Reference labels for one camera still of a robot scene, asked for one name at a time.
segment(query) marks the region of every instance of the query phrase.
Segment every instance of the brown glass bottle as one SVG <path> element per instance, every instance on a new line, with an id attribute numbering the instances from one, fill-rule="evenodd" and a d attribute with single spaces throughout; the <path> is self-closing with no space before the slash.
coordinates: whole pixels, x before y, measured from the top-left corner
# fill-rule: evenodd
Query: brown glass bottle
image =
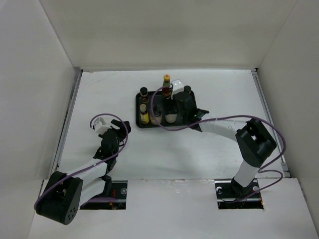
<path id="1" fill-rule="evenodd" d="M 141 95 L 143 104 L 146 104 L 146 103 L 149 101 L 149 98 L 148 98 L 148 89 L 147 89 L 146 87 L 142 87 L 142 88 L 140 89 L 140 95 Z"/>
<path id="2" fill-rule="evenodd" d="M 170 75 L 168 74 L 164 75 L 163 86 L 170 86 Z M 162 89 L 162 94 L 165 98 L 169 98 L 171 94 L 171 88 L 166 87 Z"/>

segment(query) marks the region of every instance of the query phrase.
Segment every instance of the white panel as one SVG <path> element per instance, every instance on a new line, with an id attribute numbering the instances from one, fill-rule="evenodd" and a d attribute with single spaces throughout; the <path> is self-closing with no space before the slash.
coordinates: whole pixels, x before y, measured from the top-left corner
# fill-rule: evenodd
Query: white panel
<path id="1" fill-rule="evenodd" d="M 304 187 L 319 229 L 319 1 L 300 0 L 258 73 L 276 125 L 286 135 L 286 159 Z"/>
<path id="2" fill-rule="evenodd" d="M 249 70 L 169 70 L 83 73 L 59 170 L 87 163 L 101 145 L 89 128 L 91 117 L 116 114 L 132 127 L 127 147 L 109 174 L 113 180 L 232 178 L 242 156 L 238 144 L 212 133 L 192 129 L 167 132 L 140 129 L 135 123 L 135 97 L 140 88 L 157 90 L 164 74 L 181 79 L 195 93 L 197 106 L 217 117 L 248 114 L 266 119 Z M 106 122 L 112 118 L 105 117 Z M 279 153 L 277 150 L 269 159 Z M 270 166 L 282 171 L 280 161 Z M 258 177 L 278 177 L 278 173 Z"/>
<path id="3" fill-rule="evenodd" d="M 257 67 L 296 0 L 41 0 L 74 66 Z"/>
<path id="4" fill-rule="evenodd" d="M 0 238 L 26 238 L 73 67 L 38 0 L 0 0 Z"/>
<path id="5" fill-rule="evenodd" d="M 262 197 L 264 210 L 219 210 L 213 181 L 132 180 L 126 210 L 79 210 L 68 226 L 35 215 L 29 239 L 318 239 L 297 179 Z"/>

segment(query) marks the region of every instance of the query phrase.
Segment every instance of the white table surface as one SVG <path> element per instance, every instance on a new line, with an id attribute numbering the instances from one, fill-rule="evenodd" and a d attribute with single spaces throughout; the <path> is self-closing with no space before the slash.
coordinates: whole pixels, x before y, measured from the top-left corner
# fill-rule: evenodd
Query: white table surface
<path id="1" fill-rule="evenodd" d="M 73 170 L 89 161 L 101 139 L 89 128 L 90 119 L 112 113 L 129 120 L 132 132 L 109 174 L 113 180 L 232 178 L 242 157 L 238 145 L 218 135 L 191 129 L 167 132 L 140 129 L 135 123 L 135 96 L 143 86 L 154 91 L 164 74 L 190 85 L 197 106 L 217 117 L 247 114 L 266 119 L 250 70 L 165 70 L 85 72 L 82 75 L 59 171 Z M 268 159 L 273 159 L 277 150 Z M 269 169 L 282 172 L 278 160 Z M 278 177 L 276 173 L 257 177 Z"/>
<path id="2" fill-rule="evenodd" d="M 129 180 L 126 210 L 79 210 L 68 226 L 36 214 L 29 239 L 318 239 L 297 179 L 262 198 L 264 210 L 219 210 L 212 180 Z"/>

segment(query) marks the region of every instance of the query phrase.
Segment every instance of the black tray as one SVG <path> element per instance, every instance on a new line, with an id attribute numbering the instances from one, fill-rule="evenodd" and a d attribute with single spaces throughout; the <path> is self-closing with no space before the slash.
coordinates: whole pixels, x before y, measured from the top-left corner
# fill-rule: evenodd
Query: black tray
<path id="1" fill-rule="evenodd" d="M 149 101 L 146 103 L 146 107 L 148 109 L 148 112 L 149 114 L 151 113 L 150 112 L 150 108 L 151 108 L 151 97 L 152 95 L 154 94 L 155 91 L 149 91 L 149 94 L 148 94 L 148 98 L 149 98 Z M 194 100 L 194 103 L 196 104 L 196 101 L 195 101 L 195 95 L 194 95 L 194 92 L 191 91 L 190 92 L 190 95 L 192 96 L 193 100 Z M 153 104 L 154 105 L 160 105 L 163 109 L 163 97 L 162 97 L 162 94 L 161 94 L 161 91 L 157 92 L 157 94 L 155 95 L 155 98 L 154 98 L 154 102 Z M 138 93 L 135 97 L 135 115 L 136 115 L 136 118 L 135 118 L 135 122 L 136 122 L 136 125 L 139 127 L 139 128 L 156 128 L 156 127 L 159 127 L 158 125 L 154 125 L 151 123 L 151 120 L 149 123 L 147 124 L 144 124 L 141 122 L 141 117 L 140 117 L 140 105 L 143 104 L 142 103 L 142 97 L 140 95 L 140 93 Z M 161 125 L 163 126 L 166 126 L 166 127 L 170 127 L 170 126 L 184 126 L 186 124 L 183 123 L 183 120 L 181 118 L 181 115 L 177 114 L 177 118 L 176 118 L 176 121 L 174 123 L 168 123 L 166 122 L 165 120 L 165 110 L 163 109 L 163 117 L 162 117 L 162 122 L 161 122 Z"/>

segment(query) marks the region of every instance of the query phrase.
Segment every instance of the glass bottle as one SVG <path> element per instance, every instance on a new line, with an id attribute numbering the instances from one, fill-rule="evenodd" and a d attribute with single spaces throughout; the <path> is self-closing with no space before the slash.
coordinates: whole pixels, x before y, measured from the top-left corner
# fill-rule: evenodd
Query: glass bottle
<path id="1" fill-rule="evenodd" d="M 149 101 L 149 98 L 148 98 L 148 89 L 146 87 L 142 87 L 140 89 L 140 94 L 141 94 L 141 97 L 142 97 L 142 103 L 143 104 L 146 104 L 148 101 Z"/>
<path id="2" fill-rule="evenodd" d="M 146 105 L 145 104 L 141 104 L 140 105 L 140 116 L 141 116 L 141 122 L 143 124 L 147 124 L 150 122 L 150 117 L 149 117 L 149 113 L 148 113 L 148 110 L 146 108 Z"/>
<path id="3" fill-rule="evenodd" d="M 177 105 L 172 99 L 166 99 L 164 104 L 165 120 L 167 123 L 175 123 L 177 119 Z"/>
<path id="4" fill-rule="evenodd" d="M 169 86 L 169 85 L 170 85 L 170 75 L 166 74 L 164 75 L 163 86 Z M 171 88 L 166 87 L 162 89 L 162 94 L 165 98 L 169 98 L 171 94 Z"/>

